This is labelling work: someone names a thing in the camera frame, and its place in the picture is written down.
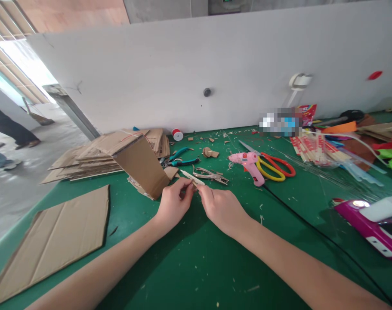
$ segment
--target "person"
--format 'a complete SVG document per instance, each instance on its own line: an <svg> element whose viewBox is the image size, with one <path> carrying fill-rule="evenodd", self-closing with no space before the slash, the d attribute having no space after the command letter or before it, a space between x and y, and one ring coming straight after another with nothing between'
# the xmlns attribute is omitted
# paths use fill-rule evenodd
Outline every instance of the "person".
<svg viewBox="0 0 392 310"><path fill-rule="evenodd" d="M41 143L32 132L21 124L14 122L9 116L0 110L0 133L15 139L17 145L15 149L22 149L25 146L34 147Z"/></svg>
<svg viewBox="0 0 392 310"><path fill-rule="evenodd" d="M249 217L232 192L200 185L197 189L207 217L272 268L312 309L392 309ZM27 310L94 309L134 263L179 223L192 197L193 185L185 178L164 188L159 209L151 220L59 283Z"/></svg>
<svg viewBox="0 0 392 310"><path fill-rule="evenodd" d="M0 153L0 169L4 170L12 170L15 169L22 161L20 160L12 160L6 158L4 154Z"/></svg>

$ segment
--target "concrete floor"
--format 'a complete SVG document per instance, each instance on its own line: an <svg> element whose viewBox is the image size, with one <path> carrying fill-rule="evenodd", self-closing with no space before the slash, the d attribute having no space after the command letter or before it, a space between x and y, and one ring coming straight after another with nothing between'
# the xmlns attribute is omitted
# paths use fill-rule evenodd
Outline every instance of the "concrete floor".
<svg viewBox="0 0 392 310"><path fill-rule="evenodd" d="M39 185L50 165L66 150L88 142L61 109L56 108L49 117L55 123L33 130L42 143L31 149L16 151L14 139L0 133L0 142L6 144L0 152L9 159L23 160L14 170L0 169L0 238L55 186Z"/></svg>

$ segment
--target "black cable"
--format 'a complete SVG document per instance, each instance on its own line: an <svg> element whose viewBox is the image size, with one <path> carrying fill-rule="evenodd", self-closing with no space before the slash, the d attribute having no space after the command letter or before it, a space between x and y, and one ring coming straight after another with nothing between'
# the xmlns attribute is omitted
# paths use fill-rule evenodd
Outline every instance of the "black cable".
<svg viewBox="0 0 392 310"><path fill-rule="evenodd" d="M386 298L388 303L392 306L392 300L391 298L384 292L384 290L378 285L377 282L368 274L368 272L362 268L362 266L354 259L347 251L345 251L343 248L340 247L339 244L337 244L334 240L329 238L327 235L325 235L323 232L321 232L319 229L317 229L315 226L313 226L311 223L309 223L302 215L297 213L293 208L288 206L282 199L280 199L274 192L272 192L265 184L262 185L264 189L266 189L269 193L272 194L273 197L275 197L277 200L279 200L286 208L288 208L289 211L291 211L293 214L295 214L298 218L300 218L305 224L310 226L313 230L317 231L321 236L325 237L328 239L332 244L334 244L338 249L340 249L350 260L354 262L355 265L359 267L359 269L364 273L364 275L367 276L369 280L376 286L376 288L382 293L382 295Z"/></svg>

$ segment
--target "red and yellow scissors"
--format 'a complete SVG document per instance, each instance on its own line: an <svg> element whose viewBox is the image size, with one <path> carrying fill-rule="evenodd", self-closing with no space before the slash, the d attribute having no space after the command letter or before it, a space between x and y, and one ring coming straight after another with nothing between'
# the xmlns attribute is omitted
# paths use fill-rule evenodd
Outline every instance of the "red and yellow scissors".
<svg viewBox="0 0 392 310"><path fill-rule="evenodd" d="M239 140L239 142L240 142L245 148L247 148L250 152L253 152L253 153L255 153L255 154L257 155L257 157L259 158L259 160L256 162L256 166L257 166L257 169L260 171L260 173L261 173L264 177L266 177L266 178L268 178L268 179L270 179L270 180L276 181L276 182L283 182L283 181L285 181L286 177L294 177L294 176L296 175L295 169L294 169L287 161L284 161L284 160L282 160L282 159L280 159L280 158L277 158L277 157L274 157L274 156L267 155L267 154L265 154L265 153L259 153L257 150L251 148L250 146L248 146L248 145L247 145L246 143L244 143L243 141L240 141L240 140ZM282 168L280 168L280 167L275 163L275 161L280 162L280 163L283 164L286 168L288 168L288 169L289 169L289 173L286 172L285 170L283 170ZM269 168L270 170L272 170L273 172L275 172L279 177L274 177L274 176L271 176L270 174L266 173L266 172L262 169L262 165L264 165L265 167L267 167L267 168Z"/></svg>

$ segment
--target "forearm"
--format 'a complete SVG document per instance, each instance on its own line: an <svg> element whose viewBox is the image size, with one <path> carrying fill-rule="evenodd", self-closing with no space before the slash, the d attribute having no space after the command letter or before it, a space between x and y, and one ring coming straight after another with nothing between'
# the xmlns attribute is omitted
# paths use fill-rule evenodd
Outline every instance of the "forearm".
<svg viewBox="0 0 392 310"><path fill-rule="evenodd" d="M312 309L391 309L348 278L252 220L235 239L267 264Z"/></svg>
<svg viewBox="0 0 392 310"><path fill-rule="evenodd" d="M85 265L27 309L94 309L165 231L153 218Z"/></svg>

